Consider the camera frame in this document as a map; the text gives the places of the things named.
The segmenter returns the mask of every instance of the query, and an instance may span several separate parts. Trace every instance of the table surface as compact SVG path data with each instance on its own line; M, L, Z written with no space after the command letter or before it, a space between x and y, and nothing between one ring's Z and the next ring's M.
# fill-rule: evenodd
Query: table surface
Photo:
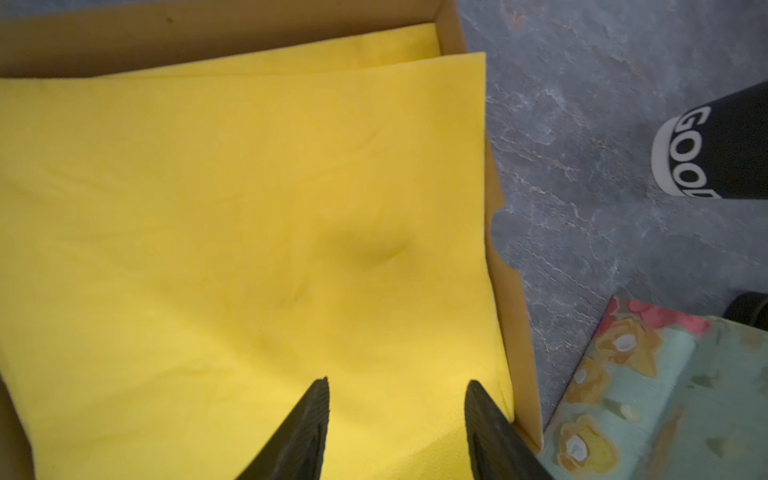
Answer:
M6 18L125 0L0 0ZM614 294L718 314L768 291L768 201L669 197L668 118L768 79L760 0L459 0L488 52L488 132L507 198L493 240L523 273L545 421Z

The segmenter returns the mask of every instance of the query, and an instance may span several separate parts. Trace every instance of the floral fabric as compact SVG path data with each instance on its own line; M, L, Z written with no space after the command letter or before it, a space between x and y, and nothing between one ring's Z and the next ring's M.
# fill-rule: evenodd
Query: floral fabric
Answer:
M545 431L557 480L768 478L768 333L613 298Z

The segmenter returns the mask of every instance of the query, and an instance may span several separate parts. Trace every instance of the black and white cup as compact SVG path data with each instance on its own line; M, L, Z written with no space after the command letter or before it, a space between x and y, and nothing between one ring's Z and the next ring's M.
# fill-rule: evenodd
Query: black and white cup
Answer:
M768 199L768 81L668 120L650 165L669 195Z

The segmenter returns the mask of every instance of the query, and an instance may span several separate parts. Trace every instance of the pink flower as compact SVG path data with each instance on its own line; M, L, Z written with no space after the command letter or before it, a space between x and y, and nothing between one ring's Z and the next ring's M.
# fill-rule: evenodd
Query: pink flower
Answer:
M613 297L611 301L608 302L608 308L605 310L603 320L600 322L600 325L598 325L598 330L594 333L595 337L599 337L605 333L606 330L611 328L611 325L616 321L616 316L614 314L617 310L619 310L619 299Z
M636 300L630 300L627 308L630 312L639 315L643 323L652 329L663 329L666 326L677 324L694 335L701 335L710 329L709 322L700 316L675 312Z

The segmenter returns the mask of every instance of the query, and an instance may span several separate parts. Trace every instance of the brown cardboard box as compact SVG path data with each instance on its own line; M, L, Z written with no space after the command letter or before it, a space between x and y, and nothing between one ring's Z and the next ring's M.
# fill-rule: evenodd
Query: brown cardboard box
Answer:
M90 77L435 22L444 55L466 53L454 0L170 0L0 23L0 77ZM515 389L515 426L541 448L541 409L521 276L491 242L504 206L485 149L488 270ZM26 437L0 383L0 478L33 478Z

